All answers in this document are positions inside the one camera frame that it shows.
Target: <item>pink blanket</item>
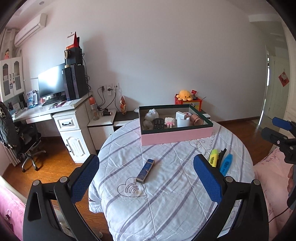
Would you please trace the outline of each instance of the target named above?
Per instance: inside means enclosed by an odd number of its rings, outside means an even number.
[[[292,165],[285,163],[284,158],[285,155],[276,148],[254,166],[255,178],[261,182],[264,192],[269,220],[288,207],[288,173]],[[288,209],[269,223],[269,240],[282,229],[291,213],[292,210]]]
[[[25,215],[25,204],[7,188],[0,185],[0,215],[11,211],[10,222],[15,235],[22,241],[22,225]]]

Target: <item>drawer handle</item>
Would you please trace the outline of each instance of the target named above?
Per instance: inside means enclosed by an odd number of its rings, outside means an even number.
[[[70,125],[70,124],[71,124],[71,122],[69,122],[69,124],[62,123],[62,126],[67,126],[67,125]]]
[[[70,153],[71,151],[69,151],[68,147],[70,147],[70,146],[67,144],[67,145],[66,145],[66,148],[67,148],[68,152]]]

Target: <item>glass cabinet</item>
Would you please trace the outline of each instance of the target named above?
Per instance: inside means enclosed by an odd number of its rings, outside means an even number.
[[[22,57],[2,60],[0,66],[0,97],[3,102],[25,91]]]

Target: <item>yellow highlighter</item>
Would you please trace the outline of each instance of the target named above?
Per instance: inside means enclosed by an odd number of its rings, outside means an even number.
[[[213,149],[210,155],[210,160],[209,160],[209,163],[211,164],[212,167],[216,167],[217,160],[218,160],[218,150]]]

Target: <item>chair base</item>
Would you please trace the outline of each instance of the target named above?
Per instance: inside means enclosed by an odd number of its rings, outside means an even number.
[[[37,167],[37,165],[35,163],[34,156],[36,156],[36,155],[38,155],[40,153],[46,153],[46,151],[45,150],[38,150],[38,151],[34,152],[34,150],[36,149],[36,147],[38,146],[38,144],[34,146],[33,150],[30,149],[26,153],[24,153],[24,156],[26,157],[26,159],[25,159],[24,163],[22,164],[22,172],[25,172],[26,171],[25,168],[24,168],[24,165],[25,165],[25,163],[28,160],[31,160],[32,161],[35,171],[38,171],[39,170],[39,168]]]

